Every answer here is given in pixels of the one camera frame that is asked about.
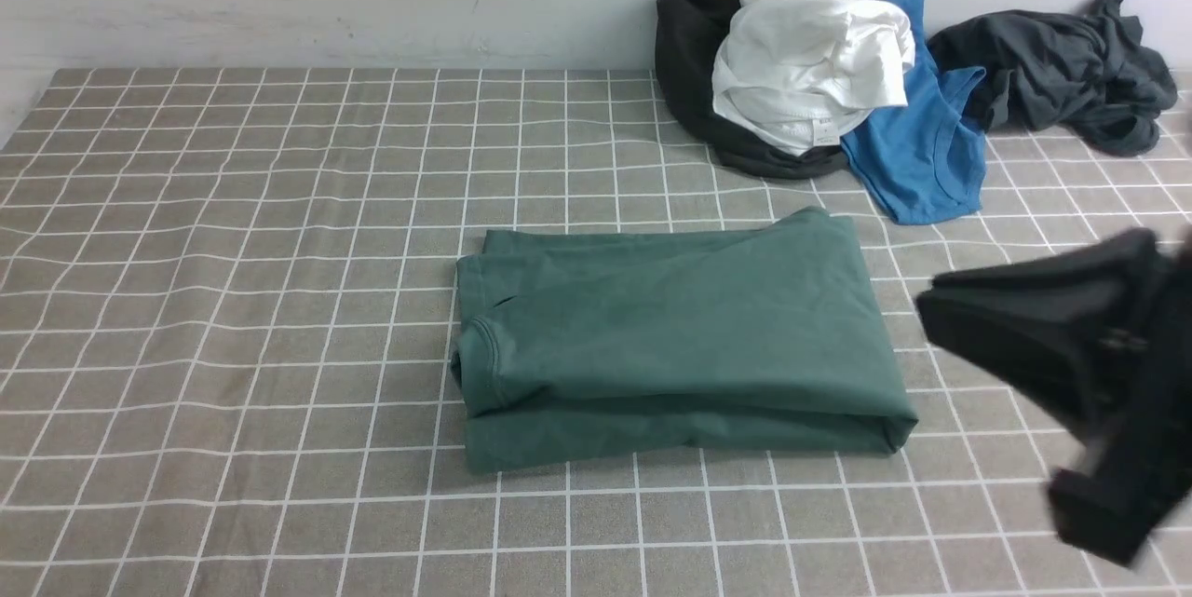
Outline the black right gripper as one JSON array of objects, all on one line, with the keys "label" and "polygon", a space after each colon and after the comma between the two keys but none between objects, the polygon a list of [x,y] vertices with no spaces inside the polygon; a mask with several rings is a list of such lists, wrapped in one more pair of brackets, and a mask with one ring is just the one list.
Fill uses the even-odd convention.
[{"label": "black right gripper", "polygon": [[1188,497],[1188,240],[1153,300],[1146,332],[1117,368],[1123,405],[1048,486],[1057,537],[1126,570]]}]

